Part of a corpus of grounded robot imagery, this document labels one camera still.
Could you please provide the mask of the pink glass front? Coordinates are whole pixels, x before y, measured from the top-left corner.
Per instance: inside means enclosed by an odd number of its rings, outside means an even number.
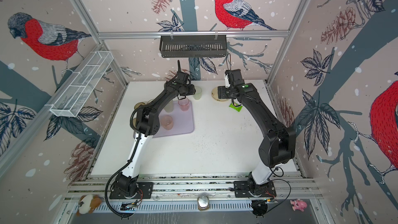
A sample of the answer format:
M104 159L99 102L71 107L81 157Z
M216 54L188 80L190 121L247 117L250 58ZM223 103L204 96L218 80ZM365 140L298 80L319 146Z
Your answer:
M178 105L183 112L186 112L190 108L190 100L188 98L178 100Z

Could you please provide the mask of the pink glass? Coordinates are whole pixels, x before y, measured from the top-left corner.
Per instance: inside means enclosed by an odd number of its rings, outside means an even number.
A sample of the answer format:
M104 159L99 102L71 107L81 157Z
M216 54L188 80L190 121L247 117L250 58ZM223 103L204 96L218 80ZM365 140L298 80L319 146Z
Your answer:
M190 100L188 98L178 100L178 105L183 112L186 112L190 108Z
M171 130L174 127L173 117L170 115L164 115L160 119L161 126L165 130Z

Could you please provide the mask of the pale green large glass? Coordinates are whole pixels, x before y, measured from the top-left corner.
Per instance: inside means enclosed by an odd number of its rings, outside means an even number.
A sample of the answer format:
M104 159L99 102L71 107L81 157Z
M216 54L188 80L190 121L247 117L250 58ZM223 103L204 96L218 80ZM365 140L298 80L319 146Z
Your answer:
M174 110L174 101L171 100L164 108L166 113L171 113Z

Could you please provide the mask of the brown textured glass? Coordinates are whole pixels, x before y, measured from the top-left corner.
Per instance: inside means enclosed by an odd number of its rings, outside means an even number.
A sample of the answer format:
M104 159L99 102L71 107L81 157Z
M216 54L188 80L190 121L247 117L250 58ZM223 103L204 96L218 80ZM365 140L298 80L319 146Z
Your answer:
M146 106L146 102L138 102L137 104L135 104L134 109L136 110L142 106Z

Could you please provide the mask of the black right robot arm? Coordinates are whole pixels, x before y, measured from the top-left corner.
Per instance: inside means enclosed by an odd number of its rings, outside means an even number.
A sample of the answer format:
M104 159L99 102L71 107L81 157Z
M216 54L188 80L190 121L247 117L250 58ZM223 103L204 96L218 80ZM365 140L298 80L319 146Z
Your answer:
M271 185L272 169L294 158L296 133L293 127L285 126L275 117L252 83L244 82L240 69L228 69L225 79L226 85L218 87L218 98L237 100L252 115L263 135L258 149L261 161L247 180L249 192L260 196Z

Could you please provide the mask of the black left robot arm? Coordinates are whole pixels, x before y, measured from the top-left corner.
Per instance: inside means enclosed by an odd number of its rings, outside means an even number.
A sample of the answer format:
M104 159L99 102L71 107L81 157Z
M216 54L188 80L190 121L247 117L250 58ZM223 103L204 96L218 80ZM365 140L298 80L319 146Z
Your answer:
M134 131L134 145L126 165L119 169L107 182L105 196L111 199L132 199L141 197L138 186L143 154L149 141L159 131L160 112L176 97L185 99L195 94L195 87L191 83L171 80L164 84L163 91L149 104L140 106L131 115L130 127Z

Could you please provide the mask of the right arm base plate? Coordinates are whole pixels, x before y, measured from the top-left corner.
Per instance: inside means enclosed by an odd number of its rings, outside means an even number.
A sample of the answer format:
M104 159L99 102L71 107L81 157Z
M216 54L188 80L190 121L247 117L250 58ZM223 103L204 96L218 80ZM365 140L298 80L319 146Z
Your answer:
M273 182L268 181L257 185L252 179L234 181L233 192L236 198L275 198L276 190Z

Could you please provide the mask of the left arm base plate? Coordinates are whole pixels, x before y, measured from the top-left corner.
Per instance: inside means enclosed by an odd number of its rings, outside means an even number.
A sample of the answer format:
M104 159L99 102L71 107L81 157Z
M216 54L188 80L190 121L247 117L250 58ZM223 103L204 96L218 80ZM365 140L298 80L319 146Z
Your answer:
M127 200L127 199L150 199L152 195L154 183L131 183L129 186L120 183L112 183L110 187L110 199Z

